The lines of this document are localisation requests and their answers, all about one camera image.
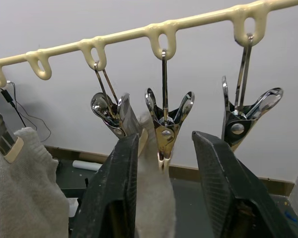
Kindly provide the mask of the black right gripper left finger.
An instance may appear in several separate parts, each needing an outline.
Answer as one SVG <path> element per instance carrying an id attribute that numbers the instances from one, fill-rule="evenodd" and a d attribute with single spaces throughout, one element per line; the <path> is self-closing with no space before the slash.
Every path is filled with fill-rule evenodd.
<path id="1" fill-rule="evenodd" d="M 138 147 L 138 134 L 119 139 L 85 189 L 73 238 L 135 236 Z"/>

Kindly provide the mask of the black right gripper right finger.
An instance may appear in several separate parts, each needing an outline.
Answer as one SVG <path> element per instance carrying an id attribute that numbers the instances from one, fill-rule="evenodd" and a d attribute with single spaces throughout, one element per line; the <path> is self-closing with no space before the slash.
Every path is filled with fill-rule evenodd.
<path id="1" fill-rule="evenodd" d="M 214 237 L 296 237 L 265 185 L 226 142 L 200 131 L 192 140 Z"/>

